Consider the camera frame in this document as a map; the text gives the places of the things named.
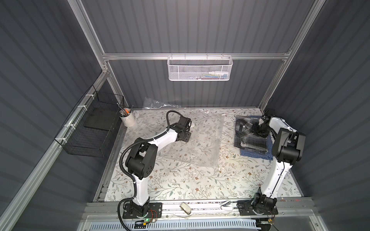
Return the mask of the black white plaid shirt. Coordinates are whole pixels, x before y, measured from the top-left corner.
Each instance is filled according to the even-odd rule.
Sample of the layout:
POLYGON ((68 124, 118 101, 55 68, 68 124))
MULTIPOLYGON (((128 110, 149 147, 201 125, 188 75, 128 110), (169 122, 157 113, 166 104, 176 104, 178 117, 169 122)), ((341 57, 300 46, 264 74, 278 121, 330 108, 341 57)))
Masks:
POLYGON ((269 131, 260 132, 260 116, 236 116, 234 146, 261 155, 268 153, 267 141, 269 131))

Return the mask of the blue checked shirt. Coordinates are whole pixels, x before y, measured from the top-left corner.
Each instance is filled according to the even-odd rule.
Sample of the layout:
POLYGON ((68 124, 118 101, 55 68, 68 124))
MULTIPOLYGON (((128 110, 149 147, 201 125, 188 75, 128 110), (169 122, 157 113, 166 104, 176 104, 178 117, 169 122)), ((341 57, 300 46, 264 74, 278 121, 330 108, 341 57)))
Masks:
POLYGON ((258 154, 256 152, 244 151, 244 150, 241 150, 241 149, 240 149, 240 154, 241 154, 241 156, 245 156, 245 157, 260 158, 260 159, 264 159, 264 160, 272 160, 273 159, 272 146, 273 146, 273 142, 272 142, 272 136, 271 136, 271 133, 270 133, 269 136, 268 136, 268 141, 267 141, 267 147, 268 147, 268 153, 267 154, 261 155, 261 154, 258 154))

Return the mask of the clear plastic vacuum bag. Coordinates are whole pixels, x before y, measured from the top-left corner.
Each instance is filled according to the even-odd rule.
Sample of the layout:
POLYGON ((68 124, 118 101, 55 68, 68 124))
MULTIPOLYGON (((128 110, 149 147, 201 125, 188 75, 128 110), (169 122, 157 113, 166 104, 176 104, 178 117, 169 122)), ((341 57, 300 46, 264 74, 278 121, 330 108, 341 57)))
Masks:
POLYGON ((155 99, 145 98, 143 109, 159 110, 143 112, 139 118, 148 127, 151 137, 165 130, 166 113, 175 110, 192 121, 189 142, 176 141, 159 151, 159 156, 200 167, 215 168, 218 165, 224 116, 211 109, 194 109, 181 105, 164 103, 155 99))

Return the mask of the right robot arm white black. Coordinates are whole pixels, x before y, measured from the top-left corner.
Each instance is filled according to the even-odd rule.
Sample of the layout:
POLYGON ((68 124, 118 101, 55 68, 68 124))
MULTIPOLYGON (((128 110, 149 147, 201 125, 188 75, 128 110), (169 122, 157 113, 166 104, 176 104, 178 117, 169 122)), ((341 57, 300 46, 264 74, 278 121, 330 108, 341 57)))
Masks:
POLYGON ((259 119, 254 131, 258 134, 272 132, 274 137, 271 150, 272 167, 254 197, 256 203, 267 204, 277 199, 279 188, 288 171, 301 160, 306 135, 290 126, 285 119, 269 114, 259 119))

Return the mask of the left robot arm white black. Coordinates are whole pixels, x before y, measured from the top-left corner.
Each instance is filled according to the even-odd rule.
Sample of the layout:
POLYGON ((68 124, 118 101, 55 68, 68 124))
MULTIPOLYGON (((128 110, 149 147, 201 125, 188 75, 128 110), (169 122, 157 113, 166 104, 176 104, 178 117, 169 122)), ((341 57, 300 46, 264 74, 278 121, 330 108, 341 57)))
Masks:
POLYGON ((157 154, 167 145, 177 141, 189 142, 191 137, 190 118, 170 110, 166 113, 166 129, 149 138, 137 138, 119 157, 119 168, 128 176, 134 185, 131 204, 143 208, 149 203, 148 180, 154 169, 157 154))

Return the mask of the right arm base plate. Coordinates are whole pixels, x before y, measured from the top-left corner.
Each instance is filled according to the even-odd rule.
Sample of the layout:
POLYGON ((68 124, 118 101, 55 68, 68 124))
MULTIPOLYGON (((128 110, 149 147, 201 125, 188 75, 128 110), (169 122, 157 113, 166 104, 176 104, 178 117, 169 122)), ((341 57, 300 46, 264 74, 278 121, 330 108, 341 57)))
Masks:
POLYGON ((252 215, 277 215, 278 210, 275 204, 272 202, 255 203, 253 200, 249 201, 238 201, 237 209, 241 216, 252 216, 252 215))

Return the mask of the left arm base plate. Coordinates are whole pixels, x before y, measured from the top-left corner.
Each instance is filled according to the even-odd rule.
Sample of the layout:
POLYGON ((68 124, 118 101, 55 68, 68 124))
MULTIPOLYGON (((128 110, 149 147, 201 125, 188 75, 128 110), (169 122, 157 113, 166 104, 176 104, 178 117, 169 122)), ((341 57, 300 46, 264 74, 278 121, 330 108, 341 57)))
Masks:
POLYGON ((123 206, 123 219, 134 218, 161 218, 163 203, 145 203, 139 206, 134 202, 127 203, 123 206))

